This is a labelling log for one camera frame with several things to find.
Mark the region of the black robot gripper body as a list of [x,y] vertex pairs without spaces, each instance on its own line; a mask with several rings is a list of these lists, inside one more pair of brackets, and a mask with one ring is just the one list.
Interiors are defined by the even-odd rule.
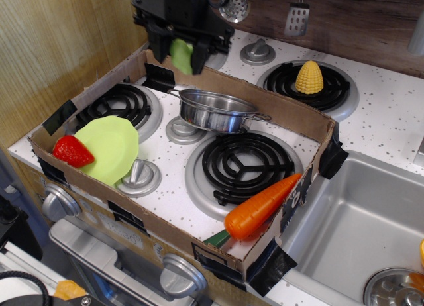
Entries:
[[134,22],[143,26],[151,46],[179,38],[195,44],[210,38],[213,46],[229,46],[234,28],[219,18],[214,9],[229,0],[132,0]]

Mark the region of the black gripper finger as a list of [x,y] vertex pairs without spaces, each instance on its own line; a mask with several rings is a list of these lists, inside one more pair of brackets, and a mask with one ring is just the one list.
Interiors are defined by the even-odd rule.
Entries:
[[170,47],[175,39],[174,26],[158,26],[151,24],[146,27],[148,32],[148,41],[154,57],[162,63],[166,56],[170,54]]
[[193,47],[191,55],[191,67],[193,75],[200,74],[206,61],[209,59],[209,47],[211,46],[211,37],[201,37]]

